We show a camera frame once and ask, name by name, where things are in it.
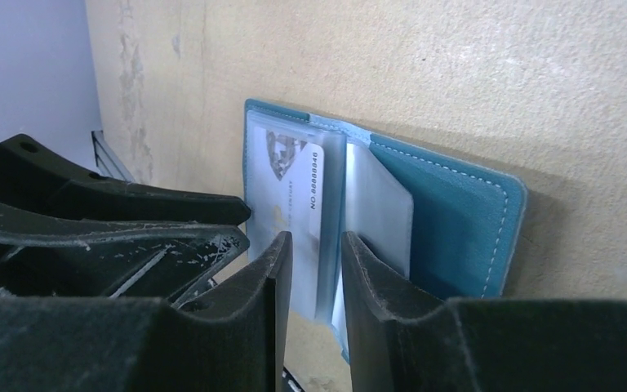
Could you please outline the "blue card holder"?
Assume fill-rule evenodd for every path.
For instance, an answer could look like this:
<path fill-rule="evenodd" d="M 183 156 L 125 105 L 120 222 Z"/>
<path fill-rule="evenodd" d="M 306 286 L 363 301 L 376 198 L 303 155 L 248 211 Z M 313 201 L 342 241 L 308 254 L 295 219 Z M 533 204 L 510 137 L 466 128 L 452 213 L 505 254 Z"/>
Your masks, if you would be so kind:
<path fill-rule="evenodd" d="M 291 132 L 324 150 L 318 310 L 307 319 L 331 328 L 343 356 L 349 353 L 340 266 L 345 231 L 441 299 L 502 295 L 527 205 L 526 186 L 516 176 L 349 122 L 249 99 L 244 196 L 247 133 L 255 125 Z"/>

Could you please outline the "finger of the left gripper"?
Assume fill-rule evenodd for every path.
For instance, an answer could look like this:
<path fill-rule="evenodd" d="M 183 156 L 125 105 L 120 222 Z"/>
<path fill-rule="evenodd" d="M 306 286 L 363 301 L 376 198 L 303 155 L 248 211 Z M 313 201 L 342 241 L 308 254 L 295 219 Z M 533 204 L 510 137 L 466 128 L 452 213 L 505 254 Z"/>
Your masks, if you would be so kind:
<path fill-rule="evenodd" d="M 181 207 L 179 220 L 72 220 L 0 203 L 0 299 L 161 297 L 189 301 L 246 251 L 235 197 Z"/>
<path fill-rule="evenodd" d="M 71 220 L 240 225 L 251 215 L 236 196 L 162 189 L 102 176 L 25 134 L 0 142 L 0 203 Z"/>

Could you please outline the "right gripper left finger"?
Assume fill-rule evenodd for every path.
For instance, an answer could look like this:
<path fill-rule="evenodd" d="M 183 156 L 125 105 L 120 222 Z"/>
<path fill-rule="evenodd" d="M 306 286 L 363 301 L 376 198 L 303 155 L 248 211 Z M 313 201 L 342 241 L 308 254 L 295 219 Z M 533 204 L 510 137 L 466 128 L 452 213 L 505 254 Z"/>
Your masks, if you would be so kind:
<path fill-rule="evenodd" d="M 292 236 L 172 307 L 159 298 L 0 298 L 0 391 L 279 391 Z"/>

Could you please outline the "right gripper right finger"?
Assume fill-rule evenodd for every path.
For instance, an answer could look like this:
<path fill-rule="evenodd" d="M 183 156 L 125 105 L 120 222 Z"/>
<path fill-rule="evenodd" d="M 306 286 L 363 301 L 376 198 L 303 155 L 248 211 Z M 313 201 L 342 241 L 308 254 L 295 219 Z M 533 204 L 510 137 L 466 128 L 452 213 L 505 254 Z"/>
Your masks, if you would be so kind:
<path fill-rule="evenodd" d="M 356 391 L 627 391 L 627 301 L 441 301 L 341 238 Z"/>

